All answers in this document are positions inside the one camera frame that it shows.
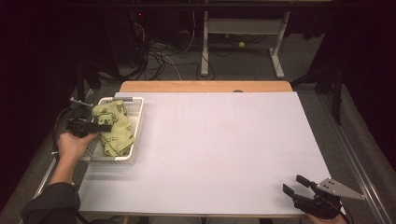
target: gray carpet floor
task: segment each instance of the gray carpet floor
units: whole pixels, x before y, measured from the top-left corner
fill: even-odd
[[[173,46],[172,49],[162,44],[155,45],[151,50],[159,52],[161,49],[163,55],[168,55],[164,59],[169,63],[157,79],[276,80],[275,70],[268,54],[268,48],[275,44],[276,39],[273,36],[261,38],[260,41],[257,37],[254,39],[245,36],[231,36],[230,39],[211,36],[209,62],[212,70],[208,77],[197,75],[195,64],[183,65],[183,63],[201,62],[199,43],[194,41],[189,50],[182,54],[175,54],[173,49],[183,51],[187,45]],[[242,49],[238,48],[238,41],[245,41],[246,46]],[[306,74],[320,42],[321,38],[304,40],[302,35],[291,35],[284,39],[278,55],[286,76],[285,80],[292,81]],[[148,67],[154,69],[156,65],[152,60]],[[120,70],[123,74],[127,74],[131,69],[128,66],[121,66]],[[150,71],[148,70],[139,79],[152,77]],[[331,94],[316,95],[314,87],[315,84],[302,84],[294,90],[299,94],[329,171],[334,179],[364,193],[369,199],[365,202],[342,200],[353,215],[354,222],[372,224],[396,221],[396,216],[392,212],[396,209],[396,174],[368,131],[347,88],[344,87],[342,93],[342,125],[337,125],[329,109]],[[89,91],[88,99],[96,104],[105,96],[113,96],[119,88],[118,82],[104,81],[100,90]],[[22,208],[34,197],[53,161],[50,155],[51,144],[49,134],[37,149],[29,169],[1,212],[0,223],[20,223]],[[86,168],[87,164],[83,162],[78,164],[74,176],[77,185],[81,182]],[[275,224],[299,222],[300,220],[296,219],[274,220]]]

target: yellow-green towel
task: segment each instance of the yellow-green towel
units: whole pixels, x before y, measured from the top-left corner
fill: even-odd
[[[123,101],[97,105],[93,108],[92,115],[98,124],[112,125],[111,133],[100,133],[105,155],[128,156],[134,142],[134,133]]]

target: white plastic basket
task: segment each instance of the white plastic basket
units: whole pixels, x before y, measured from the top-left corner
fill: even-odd
[[[108,157],[104,153],[100,138],[96,137],[88,145],[88,149],[85,152],[84,157],[81,161],[86,161],[91,165],[134,165],[136,160],[140,134],[142,133],[144,112],[143,103],[144,100],[141,97],[133,98],[113,98],[106,97],[99,101],[99,105],[105,105],[112,103],[113,101],[122,100],[125,105],[125,109],[128,113],[128,117],[132,123],[132,130],[134,130],[134,142],[131,145],[131,150],[128,156],[125,157]]]

